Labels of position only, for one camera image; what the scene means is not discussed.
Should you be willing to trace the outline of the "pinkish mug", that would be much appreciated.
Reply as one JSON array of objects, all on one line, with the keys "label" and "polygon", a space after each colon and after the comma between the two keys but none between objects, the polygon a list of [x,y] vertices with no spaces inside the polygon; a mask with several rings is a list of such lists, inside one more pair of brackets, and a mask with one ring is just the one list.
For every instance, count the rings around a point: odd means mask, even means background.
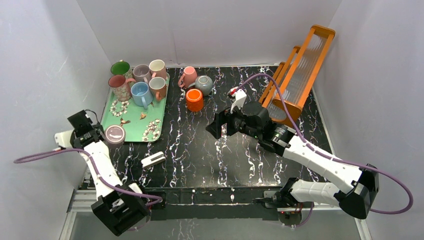
[{"label": "pinkish mug", "polygon": [[116,149],[121,147],[126,139],[126,131],[120,125],[110,125],[104,130],[105,144],[111,148]]}]

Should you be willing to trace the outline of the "pink patterned mug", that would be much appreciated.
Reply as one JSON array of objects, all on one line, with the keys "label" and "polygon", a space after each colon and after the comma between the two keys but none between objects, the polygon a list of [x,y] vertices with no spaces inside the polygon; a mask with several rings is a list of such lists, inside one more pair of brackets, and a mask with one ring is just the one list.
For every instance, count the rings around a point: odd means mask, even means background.
[{"label": "pink patterned mug", "polygon": [[114,75],[108,80],[109,87],[121,102],[131,99],[131,83],[135,84],[136,80],[134,78],[126,78],[124,75]]}]

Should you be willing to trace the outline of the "light blue upside-down mug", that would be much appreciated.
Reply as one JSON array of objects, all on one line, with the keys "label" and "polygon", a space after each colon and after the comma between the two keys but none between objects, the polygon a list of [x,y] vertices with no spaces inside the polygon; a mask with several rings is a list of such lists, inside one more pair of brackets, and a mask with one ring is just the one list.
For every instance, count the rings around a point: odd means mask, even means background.
[{"label": "light blue upside-down mug", "polygon": [[134,103],[143,107],[145,110],[149,109],[149,105],[153,102],[153,94],[149,85],[145,82],[136,82],[130,89]]}]

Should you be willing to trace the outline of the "cream cartoon mug green interior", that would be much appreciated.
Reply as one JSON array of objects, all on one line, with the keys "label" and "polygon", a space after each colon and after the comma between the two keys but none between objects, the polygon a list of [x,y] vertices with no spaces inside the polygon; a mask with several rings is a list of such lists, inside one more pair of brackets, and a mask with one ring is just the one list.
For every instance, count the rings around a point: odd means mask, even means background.
[{"label": "cream cartoon mug green interior", "polygon": [[110,72],[113,75],[122,75],[126,79],[131,79],[131,78],[134,77],[131,65],[124,60],[120,60],[120,61],[114,63],[110,68]]}]

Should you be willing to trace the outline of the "salmon upside-down mug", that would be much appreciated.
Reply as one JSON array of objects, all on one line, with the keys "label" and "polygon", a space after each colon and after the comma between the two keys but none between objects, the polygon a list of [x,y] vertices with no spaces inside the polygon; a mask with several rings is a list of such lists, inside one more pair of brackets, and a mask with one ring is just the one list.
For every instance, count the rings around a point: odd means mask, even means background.
[{"label": "salmon upside-down mug", "polygon": [[149,81],[149,88],[157,102],[163,100],[167,95],[167,83],[162,77],[153,77]]}]

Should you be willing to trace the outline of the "lavender ribbed mug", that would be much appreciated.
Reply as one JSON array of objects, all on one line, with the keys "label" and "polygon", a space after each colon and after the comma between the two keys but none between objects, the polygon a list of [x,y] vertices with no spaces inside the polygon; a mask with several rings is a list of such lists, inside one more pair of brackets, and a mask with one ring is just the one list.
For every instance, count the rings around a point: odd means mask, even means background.
[{"label": "lavender ribbed mug", "polygon": [[144,82],[146,84],[152,79],[150,68],[146,64],[139,64],[132,70],[132,74],[136,82]]}]

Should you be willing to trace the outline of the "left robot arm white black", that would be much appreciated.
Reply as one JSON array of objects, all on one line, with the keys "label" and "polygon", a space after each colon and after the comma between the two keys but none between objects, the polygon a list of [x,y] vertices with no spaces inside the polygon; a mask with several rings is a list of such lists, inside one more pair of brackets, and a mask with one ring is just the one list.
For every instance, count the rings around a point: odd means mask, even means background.
[{"label": "left robot arm white black", "polygon": [[112,165],[99,123],[94,124],[85,110],[67,120],[74,128],[70,145],[86,161],[95,184],[96,202],[91,210],[115,236],[120,236],[150,215],[149,198],[137,184],[122,183]]}]

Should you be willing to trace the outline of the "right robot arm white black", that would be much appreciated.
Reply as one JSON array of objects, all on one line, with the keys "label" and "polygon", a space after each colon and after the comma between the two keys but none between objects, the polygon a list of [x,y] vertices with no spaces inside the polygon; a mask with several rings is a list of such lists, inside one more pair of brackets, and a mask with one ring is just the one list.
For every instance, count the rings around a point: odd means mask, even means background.
[{"label": "right robot arm white black", "polygon": [[291,177],[280,191],[253,199],[254,203],[266,208],[284,208],[315,202],[340,207],[357,219],[368,216],[379,191],[377,172],[317,154],[302,142],[294,129],[272,121],[268,110],[258,102],[216,113],[205,129],[218,140],[222,136],[222,125],[226,125],[228,136],[235,133],[250,136],[265,150],[308,167],[327,179],[327,182],[311,182]]}]

